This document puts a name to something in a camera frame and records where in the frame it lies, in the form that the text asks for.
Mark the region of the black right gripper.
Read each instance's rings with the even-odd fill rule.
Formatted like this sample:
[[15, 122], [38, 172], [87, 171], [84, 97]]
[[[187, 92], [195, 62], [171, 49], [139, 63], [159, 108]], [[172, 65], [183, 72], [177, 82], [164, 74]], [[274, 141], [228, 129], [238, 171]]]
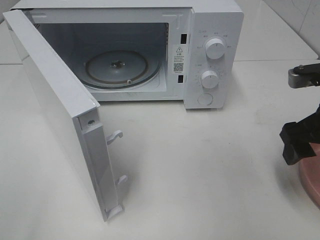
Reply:
[[303, 121], [288, 122], [282, 127], [279, 134], [284, 143], [282, 156], [289, 166], [315, 156], [310, 142], [320, 143], [320, 106], [310, 117], [309, 130]]

